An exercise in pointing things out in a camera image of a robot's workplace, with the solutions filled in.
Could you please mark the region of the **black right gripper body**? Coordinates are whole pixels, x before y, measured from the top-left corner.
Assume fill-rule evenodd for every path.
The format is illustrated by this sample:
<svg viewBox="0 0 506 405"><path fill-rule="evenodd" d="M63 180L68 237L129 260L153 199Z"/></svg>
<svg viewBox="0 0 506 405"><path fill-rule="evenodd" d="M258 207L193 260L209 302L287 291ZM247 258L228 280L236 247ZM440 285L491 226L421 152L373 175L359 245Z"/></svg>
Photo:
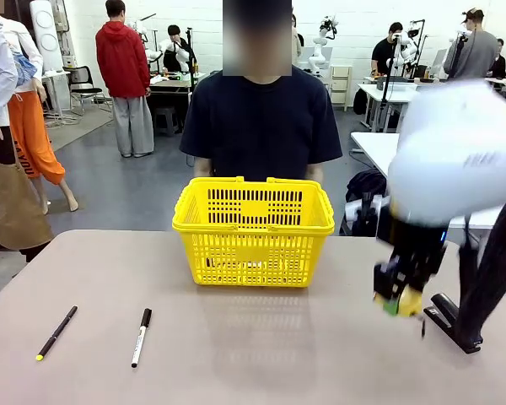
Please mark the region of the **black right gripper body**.
<svg viewBox="0 0 506 405"><path fill-rule="evenodd" d="M408 261L417 260L420 274L437 274L446 250L448 225L408 224L394 217L389 207L379 213L376 237L393 246L393 253Z"/></svg>

